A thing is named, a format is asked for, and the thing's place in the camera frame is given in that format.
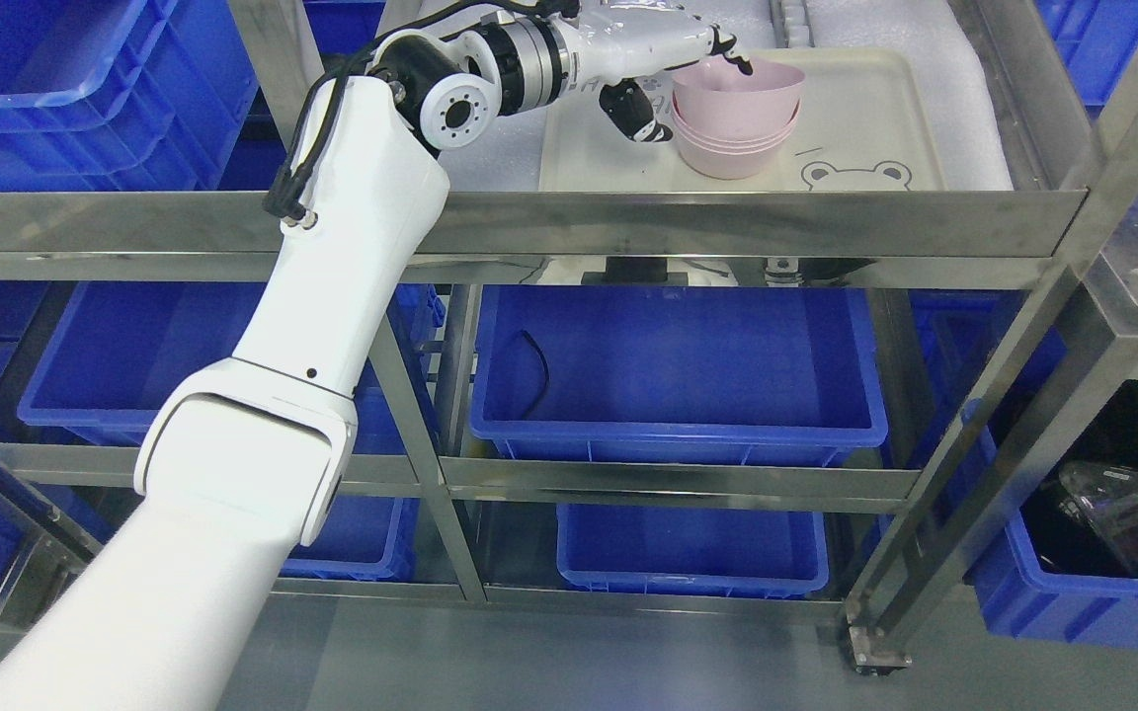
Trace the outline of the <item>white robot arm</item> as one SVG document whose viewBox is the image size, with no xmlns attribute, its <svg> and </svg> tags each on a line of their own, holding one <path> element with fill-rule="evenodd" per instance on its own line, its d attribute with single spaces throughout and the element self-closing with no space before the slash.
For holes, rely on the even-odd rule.
<svg viewBox="0 0 1138 711">
<path fill-rule="evenodd" d="M 438 150 L 498 110 L 476 32 L 397 28 L 304 96 L 265 198 L 284 242 L 233 355 L 178 386 L 134 468 L 141 503 L 0 662 L 0 710 L 212 710 L 284 559 L 316 539 L 356 439 L 384 307 L 446 206 Z M 486 110 L 447 100 L 477 86 Z"/>
</svg>

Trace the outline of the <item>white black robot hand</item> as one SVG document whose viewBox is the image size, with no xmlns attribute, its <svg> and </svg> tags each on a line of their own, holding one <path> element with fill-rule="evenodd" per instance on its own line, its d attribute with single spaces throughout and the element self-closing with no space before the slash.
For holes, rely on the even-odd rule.
<svg viewBox="0 0 1138 711">
<path fill-rule="evenodd" d="M 673 139 L 655 118 L 640 80 L 718 57 L 753 75 L 739 39 L 673 1 L 582 1 L 574 19 L 556 19 L 568 57 L 566 86 L 595 91 L 597 107 L 635 143 Z"/>
</svg>

